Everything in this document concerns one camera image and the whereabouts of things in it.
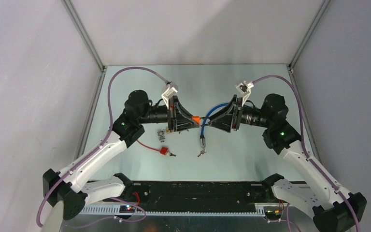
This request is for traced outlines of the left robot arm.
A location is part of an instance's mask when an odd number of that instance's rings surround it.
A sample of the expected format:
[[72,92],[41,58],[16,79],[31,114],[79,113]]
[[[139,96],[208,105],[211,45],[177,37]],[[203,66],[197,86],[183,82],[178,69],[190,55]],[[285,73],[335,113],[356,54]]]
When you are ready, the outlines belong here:
[[98,145],[60,171],[47,170],[43,174],[44,200],[54,207],[63,202],[62,219],[76,217],[91,203],[111,197],[128,201],[133,196],[132,182],[123,174],[115,174],[103,181],[89,182],[90,178],[113,157],[128,149],[145,132],[143,125],[167,123],[173,132],[200,126],[200,117],[190,114],[177,96],[168,105],[152,105],[143,90],[131,92],[124,103],[122,114],[114,121]]

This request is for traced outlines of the orange black padlock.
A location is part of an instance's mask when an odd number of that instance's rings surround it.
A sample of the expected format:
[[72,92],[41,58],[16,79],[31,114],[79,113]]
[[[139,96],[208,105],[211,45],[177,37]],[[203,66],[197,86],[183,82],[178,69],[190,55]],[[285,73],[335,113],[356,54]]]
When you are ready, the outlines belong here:
[[204,125],[206,121],[209,119],[209,117],[200,117],[200,116],[192,116],[192,120],[196,123],[199,123],[200,126]]

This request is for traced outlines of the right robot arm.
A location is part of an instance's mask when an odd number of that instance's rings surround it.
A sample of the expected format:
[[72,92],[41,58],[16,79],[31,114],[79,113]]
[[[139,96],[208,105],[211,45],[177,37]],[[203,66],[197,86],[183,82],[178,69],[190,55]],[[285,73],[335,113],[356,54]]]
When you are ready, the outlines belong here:
[[321,232],[360,231],[367,200],[342,186],[306,148],[299,132],[287,119],[288,107],[283,96],[269,94],[260,108],[249,107],[238,97],[208,117],[208,126],[231,132],[240,125],[263,127],[266,146],[291,164],[309,186],[301,189],[279,174],[264,179],[262,197],[293,205],[309,216]]

